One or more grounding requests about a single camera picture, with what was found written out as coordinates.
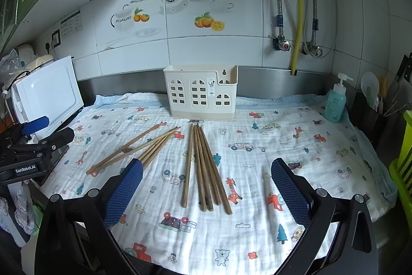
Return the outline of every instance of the metal backsplash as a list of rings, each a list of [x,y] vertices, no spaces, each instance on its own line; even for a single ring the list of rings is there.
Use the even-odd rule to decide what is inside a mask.
[[[324,95],[330,74],[240,66],[237,96],[249,98],[277,98],[298,94]],[[162,70],[133,72],[87,79],[78,82],[85,105],[92,105],[96,95],[114,96],[135,92],[166,94]]]

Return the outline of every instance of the printed cloth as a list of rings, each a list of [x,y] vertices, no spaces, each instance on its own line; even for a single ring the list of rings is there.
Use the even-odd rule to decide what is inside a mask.
[[[234,121],[201,121],[232,215],[223,205],[201,211],[194,156],[187,208],[182,208],[190,121],[169,115],[165,95],[98,96],[70,125],[74,141],[41,191],[48,197],[82,197],[141,152],[87,176],[91,165],[157,123],[159,129],[129,149],[181,126],[145,170],[124,215],[111,228],[120,247],[182,274],[273,274],[304,232],[271,179],[274,159],[283,158],[295,174],[333,197],[362,194],[373,221],[396,200],[393,181],[370,143],[347,113],[337,124],[325,120],[324,103],[325,97],[315,95],[236,98]],[[327,254],[335,230],[331,225],[318,257]]]

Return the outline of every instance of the blue gripper pad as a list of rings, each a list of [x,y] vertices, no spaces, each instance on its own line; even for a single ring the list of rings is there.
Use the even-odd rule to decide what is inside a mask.
[[[132,166],[116,176],[121,180],[104,204],[104,225],[107,229],[119,222],[143,178],[143,166],[139,160],[133,159],[129,165]]]
[[[46,116],[40,117],[36,120],[30,121],[28,123],[23,124],[21,129],[21,134],[24,136],[29,136],[37,131],[40,131],[49,125],[49,118]]]
[[[276,159],[272,162],[271,174],[295,222],[308,228],[311,221],[310,203],[290,175],[293,172],[282,159]]]

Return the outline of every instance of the plastic bag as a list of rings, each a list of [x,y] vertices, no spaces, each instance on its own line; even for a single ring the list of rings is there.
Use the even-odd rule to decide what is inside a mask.
[[[12,49],[9,54],[0,60],[0,82],[8,86],[21,72],[20,58],[17,52]]]

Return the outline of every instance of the green dish rack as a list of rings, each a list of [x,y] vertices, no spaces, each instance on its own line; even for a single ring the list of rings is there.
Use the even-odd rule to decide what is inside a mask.
[[[389,173],[395,182],[412,235],[412,111],[403,113],[406,120],[405,135],[399,158],[389,165]]]

